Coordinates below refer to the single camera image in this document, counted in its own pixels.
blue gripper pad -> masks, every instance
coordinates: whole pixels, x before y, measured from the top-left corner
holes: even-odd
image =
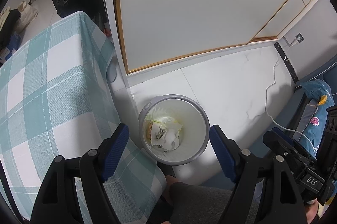
[[[277,133],[278,136],[280,136],[281,138],[283,138],[286,142],[288,142],[292,147],[295,146],[294,144],[294,140],[291,139],[289,136],[287,136],[281,129],[279,129],[278,127],[274,127],[272,128],[272,131]]]
[[[237,175],[235,171],[234,159],[220,137],[220,132],[218,133],[215,129],[215,126],[216,125],[213,125],[210,128],[210,142],[225,176],[228,177],[233,183],[236,183]]]
[[[112,137],[104,140],[106,143],[102,150],[99,148],[102,165],[101,181],[106,182],[113,176],[122,153],[129,140],[129,128],[125,124],[119,124]]]

electrical outlet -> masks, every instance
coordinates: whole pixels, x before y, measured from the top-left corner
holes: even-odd
[[[297,41],[298,43],[301,43],[302,41],[304,41],[304,37],[301,35],[301,33],[298,33],[298,34],[295,36],[295,38],[296,38],[296,41]]]

gray pants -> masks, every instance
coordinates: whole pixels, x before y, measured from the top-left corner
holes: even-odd
[[[171,224],[216,224],[231,193],[230,190],[192,186],[182,182],[174,183],[170,186],[173,212],[169,221]],[[254,223],[257,209],[258,203],[253,201],[247,217],[247,224]],[[167,217],[166,219],[157,219],[156,222],[161,223],[166,220],[168,220]]]

person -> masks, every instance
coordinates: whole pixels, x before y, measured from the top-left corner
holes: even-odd
[[[205,186],[193,186],[180,182],[171,166],[157,163],[165,174],[166,188],[162,200],[166,205],[156,205],[148,223],[151,224],[208,224],[217,223],[228,203],[232,191]],[[162,213],[171,206],[170,213]],[[259,203],[253,201],[246,224],[253,224]],[[318,201],[306,204],[307,221],[314,224],[318,220]]]

gray rim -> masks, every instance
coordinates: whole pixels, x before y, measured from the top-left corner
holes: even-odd
[[[167,99],[180,99],[180,100],[184,100],[186,102],[191,103],[201,113],[201,115],[203,117],[203,120],[205,122],[205,125],[206,125],[206,135],[205,135],[205,140],[203,141],[203,145],[201,146],[201,148],[199,149],[199,151],[197,153],[195,153],[191,158],[186,159],[184,161],[170,162],[170,161],[166,161],[166,160],[163,160],[163,159],[157,157],[147,147],[145,139],[144,139],[144,135],[143,135],[143,123],[144,123],[144,119],[145,119],[147,113],[150,111],[150,109],[153,106],[155,106],[159,102],[162,102],[162,101],[167,100]],[[184,165],[184,164],[187,164],[187,163],[193,161],[194,159],[196,159],[198,156],[200,156],[205,151],[205,149],[207,147],[207,143],[209,141],[210,123],[209,123],[208,117],[207,117],[205,111],[203,110],[203,108],[197,102],[195,102],[194,100],[192,100],[191,98],[185,97],[183,95],[162,95],[162,96],[157,96],[157,97],[151,99],[150,102],[147,103],[147,105],[145,105],[144,108],[141,110],[141,112],[139,114],[139,127],[138,127],[138,130],[139,130],[139,136],[140,136],[140,139],[142,140],[142,144],[143,144],[144,149],[155,160],[157,160],[157,161],[159,161],[161,163],[167,164],[167,165]]]

